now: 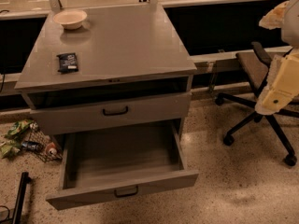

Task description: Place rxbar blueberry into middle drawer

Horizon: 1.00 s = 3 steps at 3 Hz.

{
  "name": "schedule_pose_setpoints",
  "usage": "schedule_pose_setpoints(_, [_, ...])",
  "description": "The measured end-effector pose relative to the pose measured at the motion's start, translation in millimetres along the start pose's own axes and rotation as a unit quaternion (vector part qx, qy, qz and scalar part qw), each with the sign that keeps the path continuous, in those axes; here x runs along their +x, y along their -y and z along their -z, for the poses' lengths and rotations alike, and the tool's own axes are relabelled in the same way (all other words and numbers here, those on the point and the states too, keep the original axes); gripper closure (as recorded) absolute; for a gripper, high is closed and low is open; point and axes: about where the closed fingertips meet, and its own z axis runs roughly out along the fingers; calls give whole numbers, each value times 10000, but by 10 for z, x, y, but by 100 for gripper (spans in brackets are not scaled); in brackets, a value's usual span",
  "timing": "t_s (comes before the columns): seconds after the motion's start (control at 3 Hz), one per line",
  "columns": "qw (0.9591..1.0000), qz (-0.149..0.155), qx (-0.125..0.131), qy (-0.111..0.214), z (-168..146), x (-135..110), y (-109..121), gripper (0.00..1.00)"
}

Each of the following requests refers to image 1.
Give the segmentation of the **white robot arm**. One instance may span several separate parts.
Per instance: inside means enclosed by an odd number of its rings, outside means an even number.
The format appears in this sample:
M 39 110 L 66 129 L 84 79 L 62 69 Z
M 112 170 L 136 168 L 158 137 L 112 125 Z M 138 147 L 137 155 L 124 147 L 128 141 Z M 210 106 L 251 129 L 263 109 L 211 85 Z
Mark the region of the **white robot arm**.
M 259 21 L 263 28 L 281 29 L 281 39 L 292 47 L 285 57 L 275 55 L 270 62 L 267 84 L 255 111 L 261 115 L 279 112 L 299 94 L 299 0 L 289 0 L 270 10 Z

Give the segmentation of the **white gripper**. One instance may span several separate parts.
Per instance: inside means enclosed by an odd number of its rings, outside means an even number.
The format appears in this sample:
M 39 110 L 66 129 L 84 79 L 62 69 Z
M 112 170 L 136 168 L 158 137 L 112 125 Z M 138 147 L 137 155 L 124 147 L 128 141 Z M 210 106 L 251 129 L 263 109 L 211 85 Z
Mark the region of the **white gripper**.
M 269 30 L 280 28 L 288 4 L 285 1 L 271 9 L 260 19 L 259 26 Z M 255 111 L 261 115 L 272 115 L 299 94 L 299 53 L 291 52 L 285 57 L 275 55 L 266 81 Z

